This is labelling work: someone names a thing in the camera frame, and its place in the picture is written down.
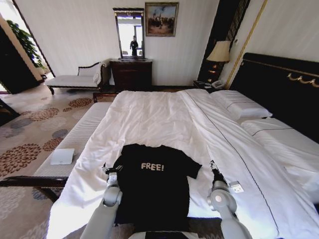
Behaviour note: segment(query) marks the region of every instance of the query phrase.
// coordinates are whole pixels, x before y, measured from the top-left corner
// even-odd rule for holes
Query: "hotel room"
[[[1,238],[319,238],[317,0],[2,0]]]

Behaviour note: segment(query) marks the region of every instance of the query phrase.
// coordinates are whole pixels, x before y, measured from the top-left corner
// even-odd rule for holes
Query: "white card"
[[[53,152],[53,155],[51,158],[51,165],[71,164],[73,153],[74,153],[74,148],[56,149]]]

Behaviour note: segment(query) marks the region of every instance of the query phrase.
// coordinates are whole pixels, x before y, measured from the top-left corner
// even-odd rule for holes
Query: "white wall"
[[[226,82],[263,0],[252,0],[221,80]],[[245,52],[319,62],[319,0],[268,0]]]
[[[175,37],[146,37],[154,85],[191,85],[197,79],[219,0],[179,0]],[[54,74],[120,57],[114,7],[144,0],[16,0]]]

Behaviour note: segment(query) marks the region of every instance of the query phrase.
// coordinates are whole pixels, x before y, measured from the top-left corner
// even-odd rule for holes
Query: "dresser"
[[[117,91],[149,91],[152,88],[152,63],[150,59],[111,60],[111,69]]]

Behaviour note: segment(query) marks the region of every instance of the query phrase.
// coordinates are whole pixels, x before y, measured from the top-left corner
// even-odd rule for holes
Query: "picture frame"
[[[146,36],[175,36],[179,2],[146,2]]]

